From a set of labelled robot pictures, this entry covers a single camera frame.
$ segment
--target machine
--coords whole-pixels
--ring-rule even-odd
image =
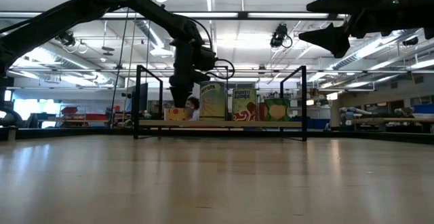
[[[348,37],[363,38],[366,33],[381,32],[388,36],[394,30],[424,28],[426,39],[434,37],[431,10],[434,0],[316,0],[307,10],[317,13],[346,14],[344,24],[301,33],[300,39],[331,51],[342,58],[350,43]]]
[[[0,38],[0,72],[4,76],[15,60],[41,44],[62,35],[71,27],[97,20],[105,13],[129,7],[163,27],[176,47],[174,74],[170,77],[176,107],[184,107],[194,83],[209,81],[207,74],[218,61],[211,48],[203,47],[196,24],[184,16],[172,14],[151,0],[70,0],[42,14],[9,26]]]

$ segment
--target person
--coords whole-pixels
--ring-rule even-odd
[[[193,122],[199,121],[199,108],[200,108],[199,99],[197,99],[194,96],[190,97],[189,99],[187,99],[187,103],[185,104],[185,107],[194,109],[193,116],[190,119],[190,121]]]

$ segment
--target robotic arm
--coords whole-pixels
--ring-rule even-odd
[[[205,48],[196,24],[184,16],[172,14],[151,0],[70,0],[32,19],[2,30],[15,31],[0,38],[0,72],[5,75],[15,60],[71,27],[97,20],[107,12],[129,7],[163,27],[176,47],[174,75],[170,77],[175,106],[184,107],[194,83],[210,78],[196,70],[209,71],[218,60]]]

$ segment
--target floor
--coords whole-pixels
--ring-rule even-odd
[[[0,145],[0,223],[434,223],[434,148],[78,136]]]

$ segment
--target wooden floor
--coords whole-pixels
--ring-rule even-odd
[[[434,223],[434,147],[80,136],[0,145],[0,223]]]

